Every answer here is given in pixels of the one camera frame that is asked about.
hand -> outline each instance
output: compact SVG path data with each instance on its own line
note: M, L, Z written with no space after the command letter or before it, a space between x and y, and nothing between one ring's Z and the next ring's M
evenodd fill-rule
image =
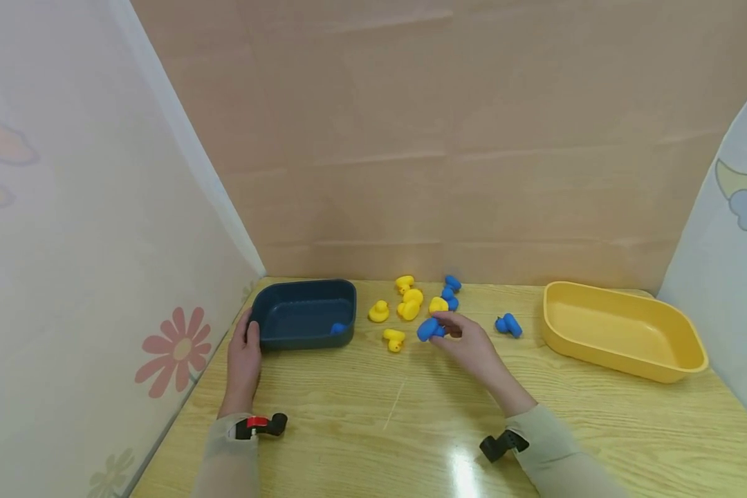
M481 325L454 311L437 311L434 316L448 335L430 337L432 344L451 355L490 392L504 415L514 416L536 407L537 402L512 376L495 351Z
M217 418L252 413L252 400L260 377L260 326L248 324L252 309L243 312L227 348L227 388Z
M448 335L458 340L435 335L430 338L431 343L451 355L459 366L484 387L489 389L490 385L508 374L504 362L495 352L492 341L481 325L454 311L437 311L432 316L440 322Z

left hand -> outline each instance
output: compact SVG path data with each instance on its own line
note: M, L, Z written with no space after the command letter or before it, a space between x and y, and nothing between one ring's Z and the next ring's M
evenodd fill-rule
M218 418L252 413L252 400L260 377L260 326L248 323L252 309L243 312L227 348L227 388Z

sleeve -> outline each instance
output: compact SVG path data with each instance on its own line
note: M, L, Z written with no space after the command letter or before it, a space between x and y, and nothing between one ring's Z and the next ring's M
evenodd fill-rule
M223 416L210 427L191 498L259 497L257 436L235 439L235 425L249 416Z
M506 429L528 441L529 446L524 451L513 451L541 497L627 496L605 468L578 447L572 433L543 405L506 419Z

plastic bin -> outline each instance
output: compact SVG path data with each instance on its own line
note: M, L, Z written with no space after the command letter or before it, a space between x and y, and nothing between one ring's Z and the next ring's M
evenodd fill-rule
M341 347L354 335L357 289L343 279L273 284L260 291L252 318L264 351Z
M708 367L692 322L662 301L571 282L542 301L542 335L561 355L666 383Z

dark blue plastic tub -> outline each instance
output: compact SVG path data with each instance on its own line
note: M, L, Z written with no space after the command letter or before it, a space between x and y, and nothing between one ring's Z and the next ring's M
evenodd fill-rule
M263 289L252 304L264 351L346 346L354 335L357 289L343 279L288 282Z

